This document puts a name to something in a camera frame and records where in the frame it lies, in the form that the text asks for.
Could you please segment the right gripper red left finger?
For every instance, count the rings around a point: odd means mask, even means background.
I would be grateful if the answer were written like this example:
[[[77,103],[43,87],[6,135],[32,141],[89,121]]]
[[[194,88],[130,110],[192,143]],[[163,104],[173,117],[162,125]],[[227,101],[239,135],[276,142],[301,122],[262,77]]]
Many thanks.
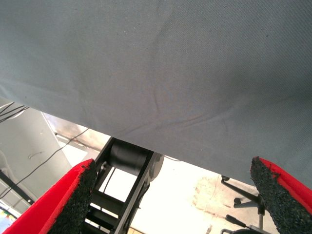
[[[81,233],[96,178],[96,163],[93,159],[77,164],[13,222],[4,233]]]

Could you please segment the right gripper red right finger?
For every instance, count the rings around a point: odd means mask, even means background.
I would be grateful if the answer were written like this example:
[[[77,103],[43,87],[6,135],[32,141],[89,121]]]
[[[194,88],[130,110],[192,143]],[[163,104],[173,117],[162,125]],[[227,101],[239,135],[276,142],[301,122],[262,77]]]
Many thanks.
[[[312,232],[312,190],[261,157],[252,159],[251,178],[281,234]]]

